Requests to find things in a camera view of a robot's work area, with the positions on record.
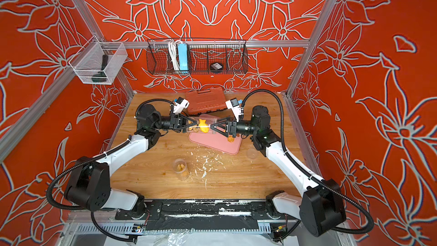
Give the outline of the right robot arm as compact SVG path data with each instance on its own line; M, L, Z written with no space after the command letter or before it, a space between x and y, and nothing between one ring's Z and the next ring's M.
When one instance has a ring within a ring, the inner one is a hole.
M272 200L274 209L299 219L313 236L319 237L331 230L353 235L366 234L373 230L374 220L362 205L342 194L333 179L325 180L310 170L285 146L284 140L271 129L266 107L254 107L250 120L243 120L242 117L235 120L223 118L210 128L225 137L235 137L238 134L249 136L255 149L279 167L300 196L277 193ZM364 227L341 227L347 219L345 203L357 208L365 216L367 222Z

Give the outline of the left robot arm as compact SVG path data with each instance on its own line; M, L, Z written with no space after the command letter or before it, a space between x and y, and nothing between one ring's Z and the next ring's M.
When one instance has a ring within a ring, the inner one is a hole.
M145 212L144 197L137 192L114 189L111 176L136 156L153 148L161 131L187 132L198 121L182 112L177 103L170 104L170 114L162 116L151 101L135 112L137 131L122 144L94 157L81 157L73 167L59 174L48 186L48 203L60 210L124 210L137 216Z

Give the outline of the small black box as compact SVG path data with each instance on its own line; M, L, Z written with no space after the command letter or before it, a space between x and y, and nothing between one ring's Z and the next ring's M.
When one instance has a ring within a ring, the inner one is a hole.
M215 63L212 63L212 64L209 66L209 70L210 70L213 74L219 74L219 73L223 72L223 70L224 70L224 66L223 66L221 63L219 63L219 62L215 62Z

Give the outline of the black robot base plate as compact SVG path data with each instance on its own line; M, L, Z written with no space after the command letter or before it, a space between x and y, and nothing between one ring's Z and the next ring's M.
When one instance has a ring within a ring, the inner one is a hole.
M212 231L271 233L296 219L273 210L265 199L148 199L135 218L118 209L115 220L143 223L145 231Z

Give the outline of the orange tool case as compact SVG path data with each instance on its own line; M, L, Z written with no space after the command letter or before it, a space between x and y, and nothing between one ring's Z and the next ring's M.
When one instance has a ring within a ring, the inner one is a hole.
M187 108L189 115L200 115L227 109L225 94L220 87L187 92L185 99L189 102Z

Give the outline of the light blue box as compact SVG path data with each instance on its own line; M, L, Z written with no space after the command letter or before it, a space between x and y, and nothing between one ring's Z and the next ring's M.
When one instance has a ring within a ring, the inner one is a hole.
M178 44L179 69L182 73L188 72L188 47L184 43Z

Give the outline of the clear cookie jar front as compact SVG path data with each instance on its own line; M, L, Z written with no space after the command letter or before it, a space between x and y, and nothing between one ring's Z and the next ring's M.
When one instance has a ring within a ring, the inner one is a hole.
M172 169L176 174L177 178L181 181L186 180L190 175L190 171L184 159L176 159L172 164Z

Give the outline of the clear cookie jar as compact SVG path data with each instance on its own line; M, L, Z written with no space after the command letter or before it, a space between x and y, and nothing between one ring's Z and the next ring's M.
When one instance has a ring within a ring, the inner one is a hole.
M201 134L215 134L216 132L210 128L210 125L214 123L217 118L213 117L200 117L198 118L197 132Z
M176 174L177 178L181 181L186 180L190 175L190 171L184 159L176 159L172 164L172 169Z

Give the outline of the pink plastic tray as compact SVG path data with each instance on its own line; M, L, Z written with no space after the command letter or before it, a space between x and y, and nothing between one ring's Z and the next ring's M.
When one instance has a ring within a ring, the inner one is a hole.
M199 117L213 117L220 119L220 117L201 114ZM215 133L215 134L201 134L201 133L189 133L188 139L191 142L205 146L207 148L215 149L230 155L235 155L239 152L242 143L242 138L240 136L236 137L234 142L228 142L227 138Z

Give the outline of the clear acrylic wall box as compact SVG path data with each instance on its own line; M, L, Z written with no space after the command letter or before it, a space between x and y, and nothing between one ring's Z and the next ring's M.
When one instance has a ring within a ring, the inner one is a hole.
M115 42L107 46L92 37L68 64L84 84L111 85L126 59L127 51L123 43Z

